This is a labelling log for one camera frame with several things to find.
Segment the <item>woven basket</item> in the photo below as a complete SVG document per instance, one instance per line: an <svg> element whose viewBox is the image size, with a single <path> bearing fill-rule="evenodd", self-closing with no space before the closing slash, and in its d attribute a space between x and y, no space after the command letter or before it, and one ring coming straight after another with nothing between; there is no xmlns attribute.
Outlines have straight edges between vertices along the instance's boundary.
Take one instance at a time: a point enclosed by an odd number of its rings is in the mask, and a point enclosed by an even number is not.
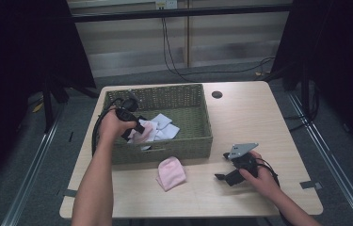
<svg viewBox="0 0 353 226"><path fill-rule="evenodd" d="M119 138L114 145L113 164L160 162L170 156L179 159L209 157L213 137L201 84L133 89L133 93L141 100L135 116L150 120L162 113L172 119L180 131L174 139L141 144L128 144ZM108 91L103 107L118 97L127 99L128 90ZM151 148L141 151L143 146Z"/></svg>

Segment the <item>wooden table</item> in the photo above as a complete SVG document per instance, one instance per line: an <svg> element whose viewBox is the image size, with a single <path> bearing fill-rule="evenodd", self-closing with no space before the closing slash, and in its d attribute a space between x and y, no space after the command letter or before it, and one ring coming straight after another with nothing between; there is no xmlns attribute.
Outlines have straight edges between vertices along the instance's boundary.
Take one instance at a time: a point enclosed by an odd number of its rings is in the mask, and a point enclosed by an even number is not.
<svg viewBox="0 0 353 226"><path fill-rule="evenodd" d="M95 107L88 131L73 170L68 189L77 190L91 159L91 134L103 107L104 93L115 89L154 87L106 87ZM164 192L155 181L159 162L113 167L113 218L229 218L274 216L279 212L249 183L230 187L218 181L215 173L234 170L223 158L234 143L258 142L255 149L279 174L282 190L311 215L323 206L314 188L302 189L310 181L296 145L282 118L273 94L265 82L203 84L214 136L207 159L182 160L187 182ZM213 91L223 97L215 99ZM60 208L63 218L72 216L72 197L65 197Z"/></svg>

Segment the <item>wrist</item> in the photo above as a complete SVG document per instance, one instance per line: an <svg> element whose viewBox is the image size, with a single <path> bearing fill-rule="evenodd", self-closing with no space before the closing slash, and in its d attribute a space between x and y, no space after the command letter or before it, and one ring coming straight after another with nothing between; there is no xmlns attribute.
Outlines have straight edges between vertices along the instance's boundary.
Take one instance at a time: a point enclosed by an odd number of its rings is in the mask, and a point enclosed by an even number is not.
<svg viewBox="0 0 353 226"><path fill-rule="evenodd" d="M98 146L112 146L117 137L118 136L113 133L102 133L100 134Z"/></svg>
<svg viewBox="0 0 353 226"><path fill-rule="evenodd" d="M99 158L111 158L113 145L114 143L110 140L100 139L94 156L99 156Z"/></svg>
<svg viewBox="0 0 353 226"><path fill-rule="evenodd" d="M272 202L277 202L279 199L283 199L285 196L286 194L281 189L277 188L272 190L272 192L269 192L266 197Z"/></svg>

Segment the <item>wire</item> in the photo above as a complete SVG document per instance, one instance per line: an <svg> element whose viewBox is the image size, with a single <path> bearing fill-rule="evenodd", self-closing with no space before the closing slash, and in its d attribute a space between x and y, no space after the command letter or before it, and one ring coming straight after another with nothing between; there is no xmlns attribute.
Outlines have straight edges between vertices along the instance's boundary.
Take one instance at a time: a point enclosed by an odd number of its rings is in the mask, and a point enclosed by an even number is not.
<svg viewBox="0 0 353 226"><path fill-rule="evenodd" d="M41 95L38 100L35 100L35 101L29 103L28 106L31 106L34 104L39 105L42 101L43 101L43 96Z"/></svg>
<svg viewBox="0 0 353 226"><path fill-rule="evenodd" d="M165 18L162 18L162 30L163 30L163 39L164 39L164 59L165 59L165 64L167 65L167 68L168 68L168 70L171 73L179 75L182 79L184 79L184 81L187 81L187 82L197 83L196 81L184 78L184 76L193 75L193 74L203 74L203 73L244 73L244 72L249 72L249 71L252 71L252 70L260 68L260 67L261 67L261 71L263 71L263 65L265 65L266 63L268 63L272 59L274 59L274 57L264 58L263 60L261 60L261 63L259 63L257 66L254 66L254 67L251 67L251 68L247 68L247 69L244 69L244 70L223 71L223 72L211 71L211 72L196 72L196 73L179 73L179 71L177 70L177 68L175 66L172 53L170 51L170 44L169 44L169 40L168 40L168 27L167 27L167 22L166 22ZM174 71L168 65L167 55L166 55L166 48L167 48L166 46L168 46L168 53L169 53L170 60L171 60L171 63L172 63Z"/></svg>
<svg viewBox="0 0 353 226"><path fill-rule="evenodd" d="M263 161L264 163L266 163L266 164L270 167L270 169L271 169L272 171L274 171L273 168L270 166L270 164L269 164L268 162L264 161L263 158L255 158L255 160L261 160L261 161Z"/></svg>
<svg viewBox="0 0 353 226"><path fill-rule="evenodd" d="M264 219L265 219L265 221L266 221L267 225L269 225L269 226L273 226L273 224L270 222L270 220L269 220L268 218L264 218Z"/></svg>
<svg viewBox="0 0 353 226"><path fill-rule="evenodd" d="M320 96L319 96L319 88L318 86L314 87L314 94L313 94L313 99L312 99L312 109L313 111L309 114L309 116L305 115L298 115L298 116L289 116L289 117L284 117L286 120L302 120L304 118L307 118L307 122L304 122L300 124L297 127L294 127L292 129L289 129L290 132L296 131L297 129L300 129L304 126L308 126L311 122L314 121L314 119L317 116L319 106L320 106Z"/></svg>
<svg viewBox="0 0 353 226"><path fill-rule="evenodd" d="M261 73L260 75L264 75L264 64L274 60L275 57L267 57L261 60L261 62L259 63L259 65L261 65ZM260 76L257 76L254 81L258 81L258 79L260 78Z"/></svg>
<svg viewBox="0 0 353 226"><path fill-rule="evenodd" d="M94 153L96 152L96 147L97 147L97 134L98 134L98 130L100 127L100 124L103 120L103 118L105 117L106 114L108 114L109 111L113 110L110 109L110 107L112 105L114 105L114 103L116 103L117 101L121 101L123 102L123 99L118 97L115 98L115 100L113 100L104 110L103 112L100 114L99 118L97 119L96 123L94 124L94 128L93 128L93 134L91 136L91 155L94 155Z"/></svg>

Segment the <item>black device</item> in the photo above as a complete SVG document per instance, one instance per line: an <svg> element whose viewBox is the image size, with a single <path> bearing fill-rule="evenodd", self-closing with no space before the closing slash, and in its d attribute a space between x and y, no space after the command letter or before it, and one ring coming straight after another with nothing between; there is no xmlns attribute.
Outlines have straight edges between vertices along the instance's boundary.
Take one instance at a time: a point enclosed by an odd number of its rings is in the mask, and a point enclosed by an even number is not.
<svg viewBox="0 0 353 226"><path fill-rule="evenodd" d="M223 156L229 159L230 153L225 153ZM232 159L233 165L236 167L235 170L227 175L215 174L218 180L226 181L229 186L234 186L242 183L245 178L238 171L239 169L247 170L252 176L258 177L258 164L256 163L256 158L251 153L245 153L242 156Z"/></svg>
<svg viewBox="0 0 353 226"><path fill-rule="evenodd" d="M134 128L136 131L138 131L140 134L144 133L145 128L140 124L138 121L139 119L144 119L143 117L136 117L133 112L138 110L138 98L135 96L135 94L129 90L129 98L126 100L123 100L122 98L116 98L113 100L106 108L103 110L102 114L100 115L99 119L96 121L96 124L94 125L93 129L93 135L91 138L91 153L94 154L96 151L96 145L97 145L97 133L98 133L98 128L101 124L101 121L103 120L104 116L111 110L115 110L115 113L120 121L135 121L136 122L136 127ZM111 106L114 106L116 102L120 102L119 106L116 106L116 108L112 108ZM126 130L123 135L121 135L122 138L125 140L129 140L129 135L132 132L132 129Z"/></svg>

